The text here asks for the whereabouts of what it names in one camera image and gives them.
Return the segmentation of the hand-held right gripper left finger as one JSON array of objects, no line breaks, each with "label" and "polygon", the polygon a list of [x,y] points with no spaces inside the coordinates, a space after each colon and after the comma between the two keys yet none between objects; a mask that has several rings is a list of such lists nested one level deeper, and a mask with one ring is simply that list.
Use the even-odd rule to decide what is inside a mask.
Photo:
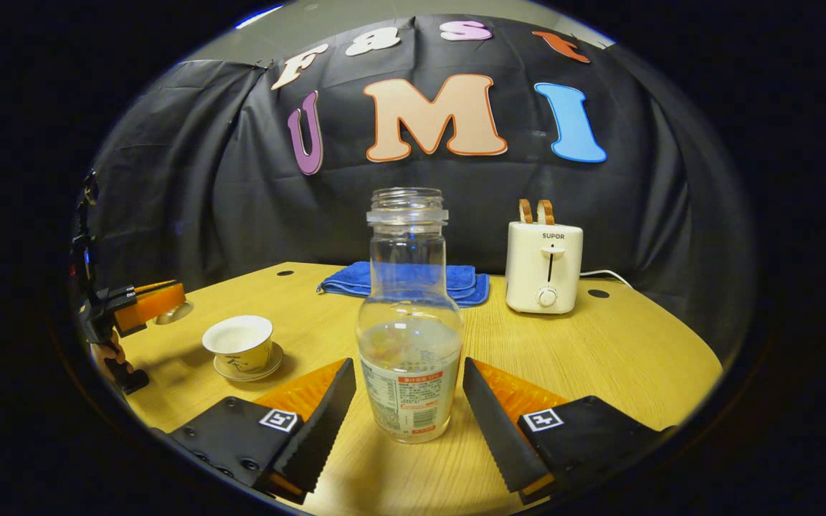
[{"label": "hand-held right gripper left finger", "polygon": [[335,360],[255,401],[226,396],[169,440],[250,489],[302,504],[317,487],[355,391],[353,359]]}]

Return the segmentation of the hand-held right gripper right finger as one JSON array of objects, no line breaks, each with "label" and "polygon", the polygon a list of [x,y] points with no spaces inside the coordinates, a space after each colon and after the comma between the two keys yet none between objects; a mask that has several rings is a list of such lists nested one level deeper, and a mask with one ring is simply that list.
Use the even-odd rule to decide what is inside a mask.
[{"label": "hand-held right gripper right finger", "polygon": [[598,396],[570,401],[471,357],[462,387],[505,485],[524,504],[586,492],[671,431]]}]

